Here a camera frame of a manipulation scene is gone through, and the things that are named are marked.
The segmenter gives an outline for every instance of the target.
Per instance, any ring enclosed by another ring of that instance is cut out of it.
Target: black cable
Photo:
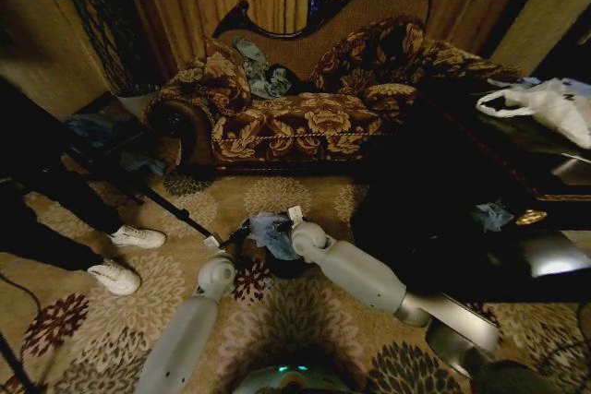
[[[36,328],[41,320],[41,311],[42,311],[41,302],[39,301],[39,298],[29,288],[26,288],[26,287],[16,283],[15,281],[12,281],[7,276],[5,276],[2,272],[0,272],[0,279],[5,281],[9,285],[12,285],[15,288],[18,288],[19,290],[22,290],[23,292],[28,294],[29,297],[33,300],[33,302],[35,303],[35,308],[37,309],[37,314],[35,315],[35,320],[34,320],[34,324],[33,324],[34,325],[33,328]],[[17,358],[17,356],[10,349],[6,339],[4,338],[4,336],[2,334],[0,334],[0,345],[2,348],[2,355],[5,357],[6,361],[8,362],[10,367],[12,368],[12,371],[14,372],[15,376],[18,378],[18,381],[25,388],[25,392],[27,394],[33,394],[33,393],[39,392],[39,390],[30,381],[29,377],[27,376],[27,373],[25,372],[25,368],[23,365],[23,353],[24,353],[23,347],[22,346],[20,347],[20,353],[19,353],[20,356]],[[7,392],[7,389],[5,386],[0,385],[0,388],[3,391]]]
[[[583,308],[585,307],[586,303],[582,303],[579,304],[579,306],[577,307],[577,312],[576,312],[576,320],[577,320],[577,327],[579,328],[579,330],[581,331],[581,334],[583,334],[583,336],[585,336],[584,332],[583,332],[583,328],[582,328],[582,320],[581,320],[581,316],[583,313]],[[566,345],[562,345],[559,346],[558,348],[555,348],[554,350],[552,350],[550,352],[550,354],[548,354],[544,360],[542,360],[540,362],[540,364],[537,366],[537,371],[541,374],[544,375],[543,371],[545,369],[545,366],[548,365],[550,359],[556,355],[559,352],[563,352],[563,351],[568,351],[572,348],[577,348],[579,346],[582,345],[586,345],[587,348],[587,359],[589,359],[588,356],[591,356],[591,339],[582,339],[579,341],[576,341],[575,343],[569,343]],[[576,389],[576,391],[573,394],[581,394],[583,392],[583,389],[585,388],[585,385],[591,381],[591,371],[589,370],[589,367],[591,365],[587,366],[587,374],[583,377],[582,382],[579,384],[578,388]]]

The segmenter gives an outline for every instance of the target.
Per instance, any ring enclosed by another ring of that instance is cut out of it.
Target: sofa cushion
[[[381,130],[394,133],[404,122],[415,102],[418,90],[400,83],[383,83],[363,91],[363,102],[380,114]]]
[[[322,91],[359,95],[390,80],[419,51],[424,27],[418,18],[399,16],[375,22],[336,43],[317,62],[310,80]]]
[[[253,100],[244,112],[222,116],[212,144],[221,162],[358,160],[371,137],[384,136],[380,127],[380,116],[356,97],[302,93]]]
[[[228,117],[246,110],[250,90],[240,54],[223,42],[207,39],[205,57],[201,84],[209,90],[209,100]]]
[[[407,65],[394,68],[390,82],[418,85],[430,78],[495,80],[514,83],[523,74],[514,66],[505,66],[470,54],[446,41],[426,38],[416,57]]]

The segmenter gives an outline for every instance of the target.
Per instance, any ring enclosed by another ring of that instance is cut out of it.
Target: brown floral fabric
[[[240,113],[250,105],[250,89],[242,67],[242,57],[223,42],[205,42],[205,68],[202,80],[208,98],[225,116]]]
[[[512,82],[521,76],[513,66],[495,64],[445,41],[425,39],[408,65],[392,69],[390,82],[417,85],[424,78],[494,78]]]
[[[423,33],[419,18],[400,16],[375,22],[327,51],[310,80],[322,91],[358,96],[367,87],[389,82],[393,69],[413,60]]]
[[[356,97],[302,93],[222,116],[212,145],[221,162],[358,160],[372,137],[384,136],[380,128],[380,116]]]
[[[154,105],[162,101],[185,101],[201,109],[211,126],[219,118],[217,108],[210,101],[211,93],[203,85],[205,63],[196,57],[188,61],[183,69],[164,85],[143,110],[142,120],[149,122]]]
[[[394,133],[408,115],[418,90],[400,83],[382,83],[363,91],[363,102],[372,111],[379,112],[381,131]]]

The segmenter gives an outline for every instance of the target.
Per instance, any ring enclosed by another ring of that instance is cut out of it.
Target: white robotic arm
[[[219,252],[199,270],[199,285],[178,308],[144,364],[136,393],[179,392],[193,374],[218,315],[218,302],[232,286],[232,257]]]
[[[473,346],[495,351],[499,331],[484,317],[444,294],[409,293],[393,271],[375,257],[349,242],[333,239],[316,223],[294,222],[292,247],[300,256],[318,264],[328,279],[363,304],[393,313],[409,325],[431,323],[431,347],[459,372],[468,376],[456,357],[458,352]]]
[[[318,224],[303,221],[299,207],[288,213],[297,254],[319,265],[329,280],[369,307],[393,313],[410,325],[430,323],[431,348],[461,373],[467,375],[458,355],[474,345],[487,352],[495,350],[498,330],[485,318],[442,294],[409,293],[388,266],[346,241],[333,239]],[[206,241],[220,245],[213,237]],[[218,301],[234,278],[232,254],[224,251],[201,268],[197,290],[177,308],[148,356],[136,394],[172,394],[182,389],[211,335]]]

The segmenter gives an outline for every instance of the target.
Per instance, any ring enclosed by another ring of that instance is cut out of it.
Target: shoe
[[[115,233],[109,234],[116,246],[139,246],[152,249],[164,245],[166,236],[158,231],[139,230],[130,225],[123,225]]]
[[[138,274],[108,258],[102,264],[88,268],[87,272],[114,295],[133,294],[141,284]]]

